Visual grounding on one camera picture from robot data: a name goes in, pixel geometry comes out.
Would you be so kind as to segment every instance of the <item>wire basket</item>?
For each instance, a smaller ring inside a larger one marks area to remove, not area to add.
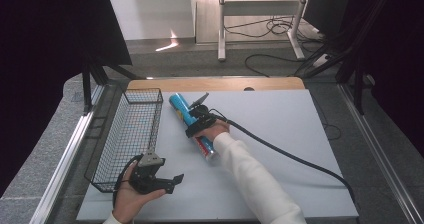
[[[100,192],[113,192],[127,162],[148,149],[154,150],[162,103],[160,89],[127,90],[123,93],[90,180]]]

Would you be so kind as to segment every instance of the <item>white board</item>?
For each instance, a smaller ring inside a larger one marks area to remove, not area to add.
[[[341,175],[308,90],[209,92],[203,103],[217,109],[253,134],[304,160]],[[218,160],[207,162],[197,146],[185,136],[163,93],[156,153],[166,158],[158,178],[184,180],[172,195],[148,203],[136,220],[219,221],[255,220],[239,194],[230,173]],[[188,104],[204,92],[181,93]],[[231,127],[233,137],[243,140],[254,157],[264,164],[283,189],[300,205],[305,217],[356,217],[349,192],[335,178],[295,162]],[[77,220],[101,221],[112,210],[111,194],[90,186]]]

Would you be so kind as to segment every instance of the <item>spray can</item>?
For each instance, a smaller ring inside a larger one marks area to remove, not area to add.
[[[190,126],[197,121],[195,117],[190,115],[190,109],[188,108],[189,105],[181,94],[173,94],[169,98],[169,103],[175,109],[178,117],[186,124],[186,126]],[[192,137],[192,140],[197,144],[202,155],[207,161],[215,155],[216,151],[213,148],[212,142],[206,137]]]

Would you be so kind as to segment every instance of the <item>black curtain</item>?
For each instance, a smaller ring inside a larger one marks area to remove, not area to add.
[[[83,64],[131,60],[109,0],[0,0],[0,15],[3,195],[55,113],[64,83]]]
[[[388,0],[363,47],[384,111],[424,156],[424,2]]]

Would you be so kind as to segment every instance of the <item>hand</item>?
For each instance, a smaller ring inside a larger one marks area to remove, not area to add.
[[[136,164],[137,162],[133,162],[126,170],[116,196],[115,209],[112,214],[120,223],[130,222],[147,202],[158,199],[166,193],[162,189],[142,195],[134,190],[128,180]]]
[[[215,137],[217,137],[219,134],[223,132],[230,132],[230,124],[221,120],[216,120],[216,122],[212,126],[196,133],[194,136],[195,137],[205,136],[206,138],[209,139],[209,141],[213,142],[215,140]]]

